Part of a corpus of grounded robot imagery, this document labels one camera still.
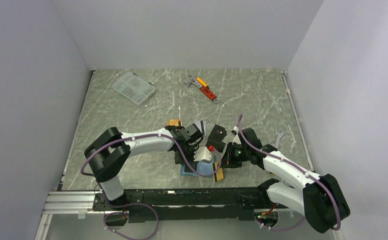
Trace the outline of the blue card holder wallet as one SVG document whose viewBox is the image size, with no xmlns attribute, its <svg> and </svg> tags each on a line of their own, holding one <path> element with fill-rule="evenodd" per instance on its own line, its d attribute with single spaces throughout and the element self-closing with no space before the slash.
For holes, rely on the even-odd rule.
<svg viewBox="0 0 388 240">
<path fill-rule="evenodd" d="M 190 162 L 189 164 L 194 169 L 190 169 L 186 161 L 181 158 L 182 165 L 180 167 L 180 176 L 182 177 L 207 177 L 207 178 L 213 178 L 216 174 L 215 171 L 217 169 L 217 166 L 221 160 L 218 156 L 213 156 L 212 163 L 206 163 L 203 161 L 200 162 Z"/>
</svg>

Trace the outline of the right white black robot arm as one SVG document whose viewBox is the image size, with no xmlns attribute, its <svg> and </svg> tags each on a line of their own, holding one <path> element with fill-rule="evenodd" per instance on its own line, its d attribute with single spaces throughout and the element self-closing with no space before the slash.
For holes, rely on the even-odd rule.
<svg viewBox="0 0 388 240">
<path fill-rule="evenodd" d="M 277 146 L 263 145 L 252 128 L 232 130 L 234 140 L 227 144 L 223 167 L 239 168 L 250 162 L 278 176 L 257 186 L 253 202 L 264 208 L 282 205 L 301 214 L 317 232 L 340 229 L 351 210 L 337 179 L 308 170 L 283 155 Z"/>
</svg>

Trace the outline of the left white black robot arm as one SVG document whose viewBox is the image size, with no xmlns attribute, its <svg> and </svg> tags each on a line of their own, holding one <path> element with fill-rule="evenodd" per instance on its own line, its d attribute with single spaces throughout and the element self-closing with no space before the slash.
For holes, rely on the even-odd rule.
<svg viewBox="0 0 388 240">
<path fill-rule="evenodd" d="M 202 139 L 203 133 L 195 124 L 168 125 L 141 133 L 120 132 L 110 127 L 85 149 L 84 156 L 91 175 L 106 194 L 106 204 L 119 210 L 125 205 L 126 197 L 118 174 L 128 158 L 173 151 L 177 164 L 191 164 Z"/>
</svg>

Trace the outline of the orange credit cards stack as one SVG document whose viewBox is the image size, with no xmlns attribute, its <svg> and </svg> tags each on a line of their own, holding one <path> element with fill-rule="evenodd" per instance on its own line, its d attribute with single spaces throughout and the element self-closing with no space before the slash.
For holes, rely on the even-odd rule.
<svg viewBox="0 0 388 240">
<path fill-rule="evenodd" d="M 174 127 L 182 127 L 183 123 L 181 119 L 170 119 L 167 124 L 167 126 L 174 126 Z"/>
</svg>

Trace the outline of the silver grey card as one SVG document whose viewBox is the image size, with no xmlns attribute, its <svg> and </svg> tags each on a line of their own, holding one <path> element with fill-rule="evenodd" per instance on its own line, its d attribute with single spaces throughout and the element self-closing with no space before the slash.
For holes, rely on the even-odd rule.
<svg viewBox="0 0 388 240">
<path fill-rule="evenodd" d="M 194 125 L 197 126 L 203 136 L 207 135 L 207 124 L 204 120 L 196 120 L 194 121 Z"/>
</svg>

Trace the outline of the black card case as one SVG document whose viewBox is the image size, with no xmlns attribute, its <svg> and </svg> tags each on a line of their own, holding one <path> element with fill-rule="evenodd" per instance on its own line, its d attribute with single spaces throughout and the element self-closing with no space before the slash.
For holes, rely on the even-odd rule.
<svg viewBox="0 0 388 240">
<path fill-rule="evenodd" d="M 222 153 L 225 149 L 226 143 L 223 142 L 223 139 L 226 137 L 227 131 L 224 127 L 216 124 L 212 128 L 210 134 L 208 135 L 206 147 L 213 147 L 218 152 Z"/>
</svg>

